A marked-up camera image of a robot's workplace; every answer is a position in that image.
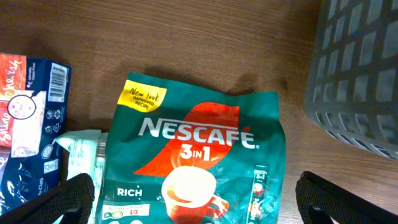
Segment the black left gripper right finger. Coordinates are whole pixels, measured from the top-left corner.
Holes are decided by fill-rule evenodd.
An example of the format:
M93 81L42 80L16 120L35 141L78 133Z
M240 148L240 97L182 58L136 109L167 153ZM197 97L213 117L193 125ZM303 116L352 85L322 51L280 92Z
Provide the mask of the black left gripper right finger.
M352 194L310 171L295 188L300 216L311 223L397 223L397 215Z

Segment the green Nescafe coffee bag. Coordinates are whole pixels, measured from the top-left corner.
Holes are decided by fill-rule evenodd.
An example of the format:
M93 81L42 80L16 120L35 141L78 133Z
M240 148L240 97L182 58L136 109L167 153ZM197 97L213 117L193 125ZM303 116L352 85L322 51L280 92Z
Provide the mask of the green Nescafe coffee bag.
M285 134L274 92L228 96L130 73L96 223L276 223Z

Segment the blue tissue pack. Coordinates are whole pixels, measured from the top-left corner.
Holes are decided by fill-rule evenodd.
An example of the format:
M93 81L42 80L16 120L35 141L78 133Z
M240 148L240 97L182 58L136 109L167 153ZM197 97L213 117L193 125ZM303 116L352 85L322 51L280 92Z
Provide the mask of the blue tissue pack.
M46 58L1 54L1 213L56 187L72 68Z

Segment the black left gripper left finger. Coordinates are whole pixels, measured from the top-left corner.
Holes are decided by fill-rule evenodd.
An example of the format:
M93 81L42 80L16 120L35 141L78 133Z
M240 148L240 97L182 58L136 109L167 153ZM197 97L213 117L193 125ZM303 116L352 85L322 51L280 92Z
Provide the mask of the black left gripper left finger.
M61 223L87 224L95 187L92 178L78 174L49 192L1 215L1 223L46 224L61 218Z

